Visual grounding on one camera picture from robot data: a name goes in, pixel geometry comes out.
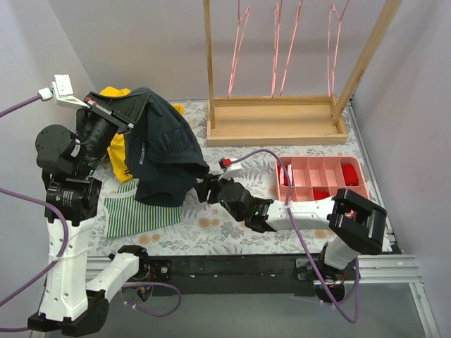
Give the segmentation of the dark navy shorts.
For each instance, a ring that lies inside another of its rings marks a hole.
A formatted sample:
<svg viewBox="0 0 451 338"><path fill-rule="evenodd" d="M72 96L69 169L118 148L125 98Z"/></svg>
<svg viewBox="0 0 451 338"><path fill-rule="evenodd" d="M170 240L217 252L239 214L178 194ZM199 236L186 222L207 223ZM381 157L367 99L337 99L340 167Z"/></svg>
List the dark navy shorts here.
<svg viewBox="0 0 451 338"><path fill-rule="evenodd" d="M134 128L124 139L125 163L139 180L135 199L150 206L181 206L197 180L209 173L189 123L149 88L111 103L133 119Z"/></svg>

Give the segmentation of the pink hanger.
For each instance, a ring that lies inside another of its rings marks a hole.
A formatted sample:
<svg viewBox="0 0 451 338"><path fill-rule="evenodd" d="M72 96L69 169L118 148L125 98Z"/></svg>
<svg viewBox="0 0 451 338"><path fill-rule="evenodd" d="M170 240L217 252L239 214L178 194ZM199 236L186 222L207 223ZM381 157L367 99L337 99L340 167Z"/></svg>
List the pink hanger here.
<svg viewBox="0 0 451 338"><path fill-rule="evenodd" d="M271 79L271 98L273 98L276 93L278 50L280 43L280 22L281 22L282 7L283 0L280 0L278 3L275 4L274 9L274 39L273 39L274 53L273 53L272 79Z"/></svg>
<svg viewBox="0 0 451 338"><path fill-rule="evenodd" d="M328 96L332 97L335 92L335 70L338 62L338 49L340 45L340 35L343 18L347 12L350 0L347 0L341 11L337 9L334 3L330 5L328 14L328 34L327 34L327 89ZM338 22L337 32L335 34L335 45L333 42L333 21Z"/></svg>
<svg viewBox="0 0 451 338"><path fill-rule="evenodd" d="M235 34L235 43L234 43L234 49L233 49L233 58L231 63L231 69L230 69L230 78L229 78L229 85L228 85L228 98L230 99L233 95L233 87L235 83L235 75L237 72L237 62L239 53L242 46L242 41L244 39L245 31L247 28L247 22L249 19L250 14L250 7L246 7L244 12L241 12L241 5L240 1L237 2L237 29Z"/></svg>
<svg viewBox="0 0 451 338"><path fill-rule="evenodd" d="M297 36L297 31L298 31L298 27L299 27L299 22L300 22L300 17L301 17L301 13L302 13L302 7L303 7L303 0L299 1L298 7L297 7L297 12L296 12L296 17L295 17L295 24L293 27L293 32L292 32L292 38L290 41L290 46L288 49L288 54L287 54L287 58L286 58L286 63L285 63L285 68L284 68L284 72L283 72L283 79L280 85L280 91L279 91L279 96L283 95L283 91L285 89L285 83L288 77L288 70L289 70L289 66L290 66L290 60L291 60L291 56L292 56L292 50L293 50L293 46L296 40L296 36Z"/></svg>

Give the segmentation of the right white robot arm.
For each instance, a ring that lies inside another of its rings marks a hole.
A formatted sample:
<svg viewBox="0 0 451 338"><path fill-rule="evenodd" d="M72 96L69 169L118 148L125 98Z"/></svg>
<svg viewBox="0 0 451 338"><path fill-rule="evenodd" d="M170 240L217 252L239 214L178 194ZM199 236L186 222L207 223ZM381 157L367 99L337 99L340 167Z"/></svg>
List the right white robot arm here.
<svg viewBox="0 0 451 338"><path fill-rule="evenodd" d="M383 250L387 211L350 189L316 201L286 204L254 197L232 178L208 175L195 187L199 201L220 204L237 222L264 233L291 230L331 230L336 238L325 245L317 264L320 274L334 280L357 256L377 256Z"/></svg>

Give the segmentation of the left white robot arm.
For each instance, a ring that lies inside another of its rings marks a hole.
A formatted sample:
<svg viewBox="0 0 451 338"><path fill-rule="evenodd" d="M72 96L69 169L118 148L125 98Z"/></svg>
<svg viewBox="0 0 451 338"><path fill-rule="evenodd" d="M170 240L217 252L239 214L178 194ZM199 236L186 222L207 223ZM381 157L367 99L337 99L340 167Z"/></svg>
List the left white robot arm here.
<svg viewBox="0 0 451 338"><path fill-rule="evenodd" d="M112 255L93 280L86 278L89 238L102 186L94 171L113 137L134 128L148 99L145 90L120 97L92 92L77 112L75 131L53 124L37 135L51 267L39 310L27 322L31 330L58 330L69 337L98 332L106 322L110 301L123 285L149 276L146 250L132 245Z"/></svg>

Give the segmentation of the wooden hanger rack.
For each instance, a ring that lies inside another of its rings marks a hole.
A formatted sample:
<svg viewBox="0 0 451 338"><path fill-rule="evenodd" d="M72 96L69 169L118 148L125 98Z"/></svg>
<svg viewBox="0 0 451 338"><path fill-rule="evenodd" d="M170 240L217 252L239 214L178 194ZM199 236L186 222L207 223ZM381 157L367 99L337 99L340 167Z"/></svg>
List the wooden hanger rack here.
<svg viewBox="0 0 451 338"><path fill-rule="evenodd" d="M349 132L343 112L355 93L401 1L386 1L340 96L334 94L338 51L327 55L328 91L324 95L285 96L271 90L270 96L217 97L211 9L204 1L204 31L208 79L206 143L213 147L344 144Z"/></svg>

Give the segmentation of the yellow shirt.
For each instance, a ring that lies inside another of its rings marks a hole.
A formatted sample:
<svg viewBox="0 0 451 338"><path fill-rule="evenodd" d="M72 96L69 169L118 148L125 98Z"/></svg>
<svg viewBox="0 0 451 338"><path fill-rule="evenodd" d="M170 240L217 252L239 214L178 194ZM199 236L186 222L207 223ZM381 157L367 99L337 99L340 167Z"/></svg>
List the yellow shirt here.
<svg viewBox="0 0 451 338"><path fill-rule="evenodd" d="M128 88L116 89L108 86L104 88L100 94L107 97L122 97L131 93ZM133 178L126 163L125 163L125 139L123 134L116 133L111 140L110 146L107 149L107 154L112 166L112 170L120 183L127 182Z"/></svg>

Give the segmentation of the red white folded cloth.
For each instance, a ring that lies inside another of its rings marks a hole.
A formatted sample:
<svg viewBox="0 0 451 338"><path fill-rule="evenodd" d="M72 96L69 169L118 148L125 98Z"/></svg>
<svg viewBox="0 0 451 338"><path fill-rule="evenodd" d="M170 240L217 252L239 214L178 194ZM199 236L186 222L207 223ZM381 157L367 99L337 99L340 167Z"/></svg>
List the red white folded cloth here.
<svg viewBox="0 0 451 338"><path fill-rule="evenodd" d="M291 163L284 165L284 167L279 165L277 169L279 185L288 186L293 183L293 169Z"/></svg>

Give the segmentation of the yellow plastic bin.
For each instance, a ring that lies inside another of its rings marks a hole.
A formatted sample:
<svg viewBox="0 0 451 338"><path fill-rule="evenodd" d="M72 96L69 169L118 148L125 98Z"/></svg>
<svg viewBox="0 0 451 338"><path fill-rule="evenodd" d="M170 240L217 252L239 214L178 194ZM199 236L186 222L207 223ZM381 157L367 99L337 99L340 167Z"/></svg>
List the yellow plastic bin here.
<svg viewBox="0 0 451 338"><path fill-rule="evenodd" d="M174 107L174 109L179 112L179 114L183 115L184 114L184 106L180 105L180 104L173 104L172 107Z"/></svg>

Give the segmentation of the green white striped cloth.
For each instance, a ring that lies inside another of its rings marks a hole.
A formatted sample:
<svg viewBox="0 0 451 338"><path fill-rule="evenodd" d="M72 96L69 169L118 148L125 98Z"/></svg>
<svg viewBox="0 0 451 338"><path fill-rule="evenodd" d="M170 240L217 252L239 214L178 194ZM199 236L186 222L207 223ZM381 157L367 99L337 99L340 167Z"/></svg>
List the green white striped cloth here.
<svg viewBox="0 0 451 338"><path fill-rule="evenodd" d="M182 221L181 207L151 206L135 197L138 179L122 183L117 190L104 197L105 236L129 237L158 230Z"/></svg>

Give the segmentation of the red folded cloth middle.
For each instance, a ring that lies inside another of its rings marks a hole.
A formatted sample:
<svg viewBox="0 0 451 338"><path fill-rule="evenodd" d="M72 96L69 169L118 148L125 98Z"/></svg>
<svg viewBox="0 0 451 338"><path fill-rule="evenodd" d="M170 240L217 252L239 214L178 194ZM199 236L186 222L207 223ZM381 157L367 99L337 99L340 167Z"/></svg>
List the red folded cloth middle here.
<svg viewBox="0 0 451 338"><path fill-rule="evenodd" d="M330 197L330 193L328 190L324 190L324 189L314 189L313 190L313 197L314 200L322 200L322 199L326 199L328 197Z"/></svg>

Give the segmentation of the red folded cloth right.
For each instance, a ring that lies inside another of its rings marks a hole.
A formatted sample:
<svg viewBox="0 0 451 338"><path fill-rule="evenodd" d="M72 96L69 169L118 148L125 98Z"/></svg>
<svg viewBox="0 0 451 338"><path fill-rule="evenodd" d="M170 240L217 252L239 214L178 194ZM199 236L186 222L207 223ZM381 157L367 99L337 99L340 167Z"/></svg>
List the red folded cloth right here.
<svg viewBox="0 0 451 338"><path fill-rule="evenodd" d="M342 175L346 186L359 185L359 177L352 164L346 163L342 165Z"/></svg>

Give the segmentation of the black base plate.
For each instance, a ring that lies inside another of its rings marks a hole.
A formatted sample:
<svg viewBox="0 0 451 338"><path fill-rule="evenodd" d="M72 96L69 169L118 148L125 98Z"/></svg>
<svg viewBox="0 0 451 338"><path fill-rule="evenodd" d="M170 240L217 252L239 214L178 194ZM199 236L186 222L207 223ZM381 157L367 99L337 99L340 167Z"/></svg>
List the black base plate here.
<svg viewBox="0 0 451 338"><path fill-rule="evenodd" d="M291 294L315 296L304 254L150 256L146 281L173 285L185 295Z"/></svg>

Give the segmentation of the aluminium frame rail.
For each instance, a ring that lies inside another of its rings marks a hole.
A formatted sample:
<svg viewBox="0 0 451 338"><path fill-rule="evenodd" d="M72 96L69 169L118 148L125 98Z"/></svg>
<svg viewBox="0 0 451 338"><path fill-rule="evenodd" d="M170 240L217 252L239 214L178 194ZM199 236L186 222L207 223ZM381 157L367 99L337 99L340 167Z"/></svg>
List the aluminium frame rail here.
<svg viewBox="0 0 451 338"><path fill-rule="evenodd" d="M408 284L427 337L439 337L421 276L412 255L384 254L359 259L360 282L368 284Z"/></svg>

